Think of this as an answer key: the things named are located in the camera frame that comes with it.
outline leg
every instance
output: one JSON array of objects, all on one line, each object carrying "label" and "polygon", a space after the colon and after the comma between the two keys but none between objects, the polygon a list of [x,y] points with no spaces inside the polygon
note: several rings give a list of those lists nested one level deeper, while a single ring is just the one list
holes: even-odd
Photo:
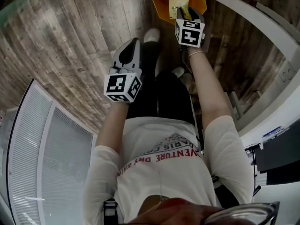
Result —
[{"label": "leg", "polygon": [[146,42],[142,45],[142,87],[135,101],[129,105],[127,119],[158,116],[157,95],[155,91],[155,67],[159,54],[160,45],[158,42]]},{"label": "leg", "polygon": [[180,79],[171,72],[163,72],[158,74],[156,81],[158,116],[195,125],[190,96]]}]

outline bracelet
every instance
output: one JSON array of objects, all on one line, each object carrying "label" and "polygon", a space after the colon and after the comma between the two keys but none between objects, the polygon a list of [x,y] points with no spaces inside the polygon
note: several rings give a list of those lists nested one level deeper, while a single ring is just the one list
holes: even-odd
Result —
[{"label": "bracelet", "polygon": [[197,51],[197,52],[193,52],[191,55],[189,55],[189,57],[188,58],[190,58],[191,56],[193,56],[194,54],[196,54],[196,53],[205,53],[204,51],[202,51],[202,50],[199,50],[199,51]]}]

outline white t-shirt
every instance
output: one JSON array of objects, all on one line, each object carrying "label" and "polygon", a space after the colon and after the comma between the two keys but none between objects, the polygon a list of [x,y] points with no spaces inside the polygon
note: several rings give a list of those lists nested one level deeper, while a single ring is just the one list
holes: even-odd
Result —
[{"label": "white t-shirt", "polygon": [[251,202],[253,174],[232,118],[219,117],[206,128],[205,159],[195,144],[195,128],[184,121],[127,120],[120,156],[106,146],[93,152],[83,194],[84,224],[103,224],[103,202],[112,197],[124,223],[137,216],[150,195],[217,206],[212,175],[240,204]]}]

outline white sneaker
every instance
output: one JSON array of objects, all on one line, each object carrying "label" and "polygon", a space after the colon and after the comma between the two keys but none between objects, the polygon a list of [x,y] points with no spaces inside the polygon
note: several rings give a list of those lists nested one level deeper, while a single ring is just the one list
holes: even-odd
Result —
[{"label": "white sneaker", "polygon": [[158,42],[160,38],[160,31],[157,28],[149,29],[144,36],[144,43]]},{"label": "white sneaker", "polygon": [[172,71],[172,73],[174,73],[177,76],[177,78],[180,78],[184,74],[184,68],[177,67]]}]

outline black pants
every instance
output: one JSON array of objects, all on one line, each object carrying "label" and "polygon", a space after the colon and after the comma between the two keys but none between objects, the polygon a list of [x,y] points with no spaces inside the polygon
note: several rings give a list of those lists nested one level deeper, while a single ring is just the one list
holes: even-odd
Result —
[{"label": "black pants", "polygon": [[155,78],[155,66],[160,51],[156,42],[142,45],[143,84],[134,103],[129,106],[127,119],[161,117],[195,125],[190,96],[181,80],[172,72],[162,72]]}]

